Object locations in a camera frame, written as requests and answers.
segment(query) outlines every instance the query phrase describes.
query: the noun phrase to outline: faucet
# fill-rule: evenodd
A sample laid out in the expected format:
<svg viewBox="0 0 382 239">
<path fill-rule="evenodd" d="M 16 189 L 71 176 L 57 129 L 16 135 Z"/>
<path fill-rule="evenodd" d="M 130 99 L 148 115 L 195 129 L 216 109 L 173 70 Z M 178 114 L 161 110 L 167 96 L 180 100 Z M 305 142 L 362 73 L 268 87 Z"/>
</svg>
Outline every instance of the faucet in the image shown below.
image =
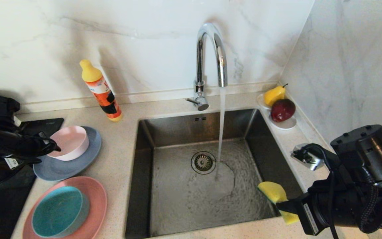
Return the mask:
<svg viewBox="0 0 382 239">
<path fill-rule="evenodd" d="M 204 92 L 205 82 L 203 80 L 203 49 L 205 36 L 209 36 L 215 48 L 218 68 L 218 85 L 219 87 L 228 85 L 226 55 L 221 35 L 212 23 L 204 23 L 197 35 L 197 79 L 194 81 L 194 99 L 185 99 L 194 103 L 194 106 L 197 107 L 199 111 L 206 110 L 209 107 Z"/>
</svg>

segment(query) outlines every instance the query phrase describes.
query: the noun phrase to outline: sponge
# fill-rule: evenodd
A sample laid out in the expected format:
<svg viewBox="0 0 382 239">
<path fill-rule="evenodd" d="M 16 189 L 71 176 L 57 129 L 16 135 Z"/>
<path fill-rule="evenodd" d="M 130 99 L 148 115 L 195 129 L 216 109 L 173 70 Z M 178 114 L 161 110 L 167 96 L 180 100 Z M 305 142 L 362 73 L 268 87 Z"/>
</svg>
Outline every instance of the sponge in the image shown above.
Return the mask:
<svg viewBox="0 0 382 239">
<path fill-rule="evenodd" d="M 285 190 L 278 183 L 273 182 L 262 182 L 259 183 L 257 188 L 265 194 L 265 196 L 274 204 L 287 201 L 287 195 Z M 298 215 L 294 213 L 279 211 L 285 224 L 290 225 L 296 221 L 299 221 Z"/>
</svg>

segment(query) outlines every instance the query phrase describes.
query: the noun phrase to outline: faucet handle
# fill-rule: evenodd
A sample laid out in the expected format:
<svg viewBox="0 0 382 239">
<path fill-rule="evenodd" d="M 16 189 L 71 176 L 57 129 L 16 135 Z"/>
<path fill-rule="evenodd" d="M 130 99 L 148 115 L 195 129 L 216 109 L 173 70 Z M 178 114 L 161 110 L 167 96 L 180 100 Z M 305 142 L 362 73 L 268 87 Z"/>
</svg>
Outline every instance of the faucet handle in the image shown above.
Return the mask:
<svg viewBox="0 0 382 239">
<path fill-rule="evenodd" d="M 197 107 L 197 110 L 199 111 L 206 110 L 209 107 L 209 104 L 207 103 L 207 100 L 205 97 L 197 97 L 194 100 L 190 98 L 186 98 L 185 100 L 191 103 L 194 103 L 194 106 Z"/>
<path fill-rule="evenodd" d="M 191 102 L 191 103 L 194 103 L 194 104 L 196 104 L 196 105 L 200 104 L 199 102 L 197 102 L 197 101 L 195 101 L 195 100 L 192 100 L 192 99 L 190 99 L 190 98 L 186 98 L 185 100 L 186 100 L 186 101 L 189 101 L 189 102 Z"/>
</svg>

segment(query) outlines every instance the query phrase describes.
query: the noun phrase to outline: blue plate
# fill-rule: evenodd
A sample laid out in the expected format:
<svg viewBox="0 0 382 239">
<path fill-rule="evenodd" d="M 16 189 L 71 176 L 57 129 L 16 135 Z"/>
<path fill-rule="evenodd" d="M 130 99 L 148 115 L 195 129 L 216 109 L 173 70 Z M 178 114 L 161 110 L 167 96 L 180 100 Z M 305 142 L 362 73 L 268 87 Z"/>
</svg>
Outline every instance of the blue plate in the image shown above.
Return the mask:
<svg viewBox="0 0 382 239">
<path fill-rule="evenodd" d="M 83 128 L 89 139 L 85 153 L 70 161 L 54 159 L 47 155 L 39 157 L 42 162 L 33 165 L 33 171 L 38 178 L 47 181 L 65 180 L 79 174 L 94 161 L 101 149 L 101 135 L 91 127 Z"/>
</svg>

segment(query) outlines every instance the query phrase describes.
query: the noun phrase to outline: backsplash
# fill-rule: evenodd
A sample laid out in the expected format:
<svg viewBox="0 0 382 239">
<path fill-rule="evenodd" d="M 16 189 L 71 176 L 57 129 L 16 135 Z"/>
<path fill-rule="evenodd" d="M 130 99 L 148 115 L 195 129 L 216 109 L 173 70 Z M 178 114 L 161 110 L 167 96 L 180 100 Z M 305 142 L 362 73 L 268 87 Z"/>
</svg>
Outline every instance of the backsplash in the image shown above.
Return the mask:
<svg viewBox="0 0 382 239">
<path fill-rule="evenodd" d="M 103 69 L 116 94 L 191 89 L 206 21 L 223 34 L 229 84 L 275 82 L 313 2 L 0 1 L 0 94 L 21 103 L 90 97 L 83 58 Z M 206 49 L 205 74 L 215 86 L 214 50 Z"/>
<path fill-rule="evenodd" d="M 382 124 L 382 1 L 315 1 L 281 81 L 328 143 Z"/>
</svg>

